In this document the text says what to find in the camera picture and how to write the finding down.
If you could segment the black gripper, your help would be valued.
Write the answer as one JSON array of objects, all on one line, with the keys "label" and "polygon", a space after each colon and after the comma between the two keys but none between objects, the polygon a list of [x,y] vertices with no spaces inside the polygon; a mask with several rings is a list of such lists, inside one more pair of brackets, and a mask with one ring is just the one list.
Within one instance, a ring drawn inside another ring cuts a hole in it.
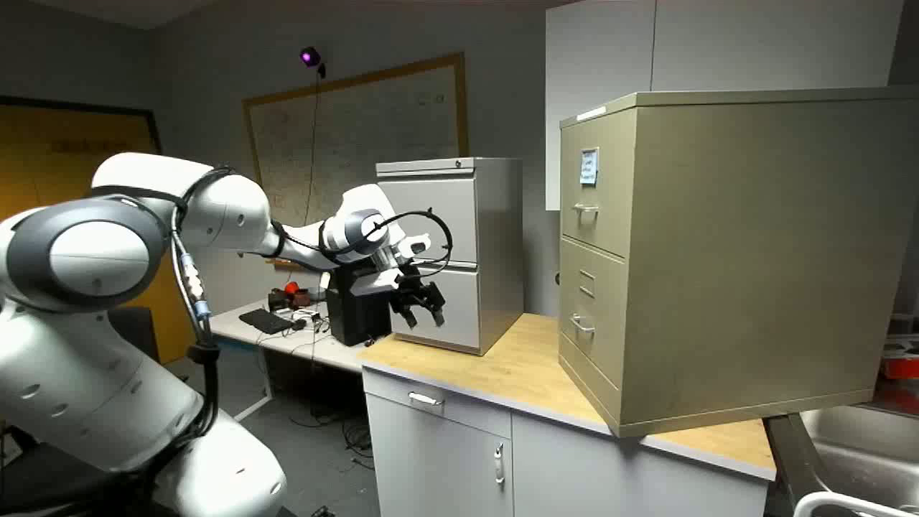
[{"label": "black gripper", "polygon": [[444,324],[444,295],[433,281],[424,281],[415,267],[401,267],[397,290],[388,295],[388,305],[397,314],[397,323],[415,328],[415,307],[424,307],[437,328]]}]

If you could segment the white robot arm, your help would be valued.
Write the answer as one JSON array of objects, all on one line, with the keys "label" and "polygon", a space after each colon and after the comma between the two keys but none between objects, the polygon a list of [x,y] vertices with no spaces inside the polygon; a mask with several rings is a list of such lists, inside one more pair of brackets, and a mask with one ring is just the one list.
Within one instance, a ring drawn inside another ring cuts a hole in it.
[{"label": "white robot arm", "polygon": [[94,170],[89,195],[0,224],[0,409],[66,456],[134,483],[170,517],[273,517],[283,492],[276,455],[219,409],[211,386],[184,386],[110,320],[170,261],[193,328],[207,336],[200,247],[316,274],[359,264],[359,295],[427,298],[418,255],[431,241],[405,232],[374,183],[346,189],[331,218],[286,226],[239,173],[117,153]]}]

